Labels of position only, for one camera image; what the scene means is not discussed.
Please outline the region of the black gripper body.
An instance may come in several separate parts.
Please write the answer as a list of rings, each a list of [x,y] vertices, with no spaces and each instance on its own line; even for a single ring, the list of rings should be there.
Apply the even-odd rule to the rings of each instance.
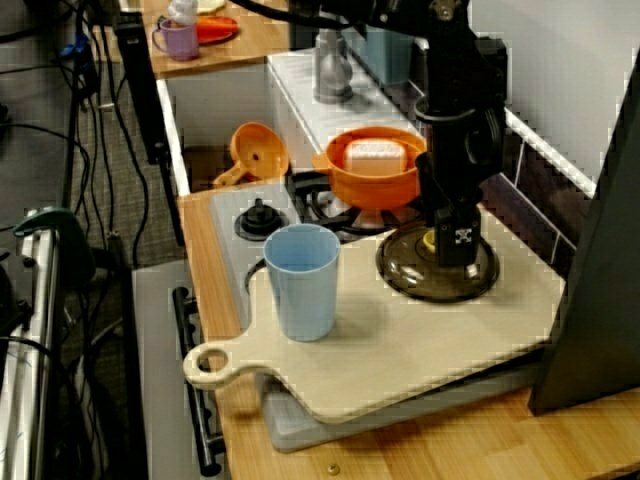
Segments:
[[[477,204],[480,185],[495,174],[494,163],[474,163],[466,153],[448,156],[423,152],[416,157],[415,167],[425,213]]]

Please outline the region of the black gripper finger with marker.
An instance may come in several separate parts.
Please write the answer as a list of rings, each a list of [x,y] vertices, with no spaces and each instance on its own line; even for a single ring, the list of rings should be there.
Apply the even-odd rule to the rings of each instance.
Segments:
[[[441,208],[434,215],[436,256],[440,266],[467,266],[477,255],[481,215],[478,207]]]

